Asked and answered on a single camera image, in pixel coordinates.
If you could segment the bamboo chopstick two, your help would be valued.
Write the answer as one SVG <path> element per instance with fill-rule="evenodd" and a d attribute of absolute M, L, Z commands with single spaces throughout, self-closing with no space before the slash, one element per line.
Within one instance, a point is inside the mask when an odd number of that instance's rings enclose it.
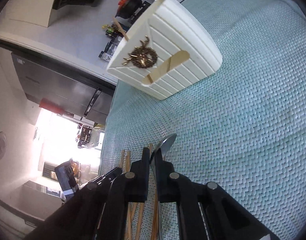
<path fill-rule="evenodd" d="M 133 222 L 133 219 L 135 218 L 137 205 L 138 205 L 138 203 L 133 203 L 132 205 L 129 205 L 129 207 L 128 207 L 127 229 L 126 229 L 126 232 L 125 232 L 125 239 L 132 239 L 132 222 Z M 139 238 L 140 238 L 142 221 L 143 221 L 143 213 L 144 213 L 144 203 L 140 203 L 139 204 L 139 214 L 138 214 L 137 226 L 136 226 L 136 236 L 135 236 L 136 240 L 139 240 Z"/>

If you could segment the bamboo chopstick three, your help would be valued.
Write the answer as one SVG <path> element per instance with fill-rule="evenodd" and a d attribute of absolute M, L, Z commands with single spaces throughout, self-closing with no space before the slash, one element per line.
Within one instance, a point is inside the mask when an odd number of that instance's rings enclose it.
<path fill-rule="evenodd" d="M 154 214 L 153 214 L 153 220 L 152 220 L 152 230 L 151 230 L 151 240 L 158 240 L 158 195 L 157 191 L 155 191 L 155 198 L 154 198 Z"/>

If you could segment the bamboo chopstick one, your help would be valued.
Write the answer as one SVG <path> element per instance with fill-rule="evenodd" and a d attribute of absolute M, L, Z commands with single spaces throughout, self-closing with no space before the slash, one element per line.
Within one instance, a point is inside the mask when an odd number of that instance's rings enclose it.
<path fill-rule="evenodd" d="M 122 169 L 123 173 L 129 171 L 129 154 L 130 152 L 126 150 L 122 150 L 121 152 L 119 167 Z"/>

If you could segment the metal spoon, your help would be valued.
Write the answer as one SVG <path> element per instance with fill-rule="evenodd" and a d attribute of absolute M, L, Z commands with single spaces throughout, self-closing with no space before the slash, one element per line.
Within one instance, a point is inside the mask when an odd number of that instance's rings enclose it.
<path fill-rule="evenodd" d="M 154 148 L 151 157 L 150 157 L 150 167 L 152 169 L 152 172 L 154 174 L 155 184 L 156 184 L 156 191 L 158 195 L 158 239 L 163 239 L 163 232 L 162 232 L 162 215 L 161 215 L 161 204 L 159 201 L 159 194 L 158 194 L 158 179 L 157 179 L 157 164 L 156 159 L 165 159 L 166 153 L 171 149 L 174 141 L 176 140 L 177 134 L 171 133 L 169 135 L 166 135 Z"/>

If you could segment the bamboo chopstick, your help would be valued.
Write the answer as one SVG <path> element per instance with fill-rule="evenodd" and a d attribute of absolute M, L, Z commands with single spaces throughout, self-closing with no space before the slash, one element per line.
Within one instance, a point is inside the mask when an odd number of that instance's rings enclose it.
<path fill-rule="evenodd" d="M 118 27 L 119 32 L 123 35 L 123 37 L 128 41 L 129 38 L 126 34 L 126 32 L 124 31 L 124 29 L 122 28 L 122 26 L 120 25 L 120 23 L 116 20 L 115 17 L 113 17 L 113 22 L 114 24 Z"/>

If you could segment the grey refrigerator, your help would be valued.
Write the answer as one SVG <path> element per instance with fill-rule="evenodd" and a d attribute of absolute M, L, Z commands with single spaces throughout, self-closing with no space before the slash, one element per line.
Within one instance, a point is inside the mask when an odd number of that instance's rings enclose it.
<path fill-rule="evenodd" d="M 91 74 L 34 55 L 12 52 L 19 82 L 28 99 L 43 99 L 71 114 L 106 124 L 115 85 Z"/>

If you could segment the teal woven table mat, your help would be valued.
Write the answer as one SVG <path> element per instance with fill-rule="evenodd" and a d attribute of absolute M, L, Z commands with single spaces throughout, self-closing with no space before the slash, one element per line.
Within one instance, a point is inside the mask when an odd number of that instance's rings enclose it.
<path fill-rule="evenodd" d="M 306 17 L 293 0 L 184 0 L 223 62 L 162 101 L 119 82 L 101 173 L 164 136 L 166 155 L 197 183 L 217 182 L 280 239 L 306 224 Z"/>

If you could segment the spice jar rack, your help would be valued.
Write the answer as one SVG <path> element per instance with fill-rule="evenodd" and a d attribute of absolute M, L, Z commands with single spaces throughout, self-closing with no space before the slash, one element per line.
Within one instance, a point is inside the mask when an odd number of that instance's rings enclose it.
<path fill-rule="evenodd" d="M 110 62 L 114 52 L 116 51 L 116 48 L 118 47 L 118 44 L 124 36 L 116 24 L 103 25 L 102 29 L 105 31 L 106 37 L 109 38 L 109 42 L 107 43 L 105 49 L 102 50 L 99 54 L 99 58 L 106 62 Z"/>

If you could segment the cream utensil holder box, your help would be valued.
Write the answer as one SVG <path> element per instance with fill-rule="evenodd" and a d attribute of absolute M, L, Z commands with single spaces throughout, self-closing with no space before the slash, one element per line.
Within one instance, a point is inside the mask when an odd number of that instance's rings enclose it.
<path fill-rule="evenodd" d="M 164 100 L 213 75 L 222 55 L 209 32 L 177 0 L 155 0 L 121 40 L 107 72 Z"/>

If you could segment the black pot red lid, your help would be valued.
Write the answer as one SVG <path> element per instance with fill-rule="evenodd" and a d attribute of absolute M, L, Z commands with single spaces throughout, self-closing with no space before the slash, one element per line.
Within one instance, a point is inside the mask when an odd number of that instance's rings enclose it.
<path fill-rule="evenodd" d="M 142 0 L 120 0 L 118 5 L 116 17 L 126 19 L 130 24 L 134 24 L 143 12 L 150 7 L 151 3 Z"/>

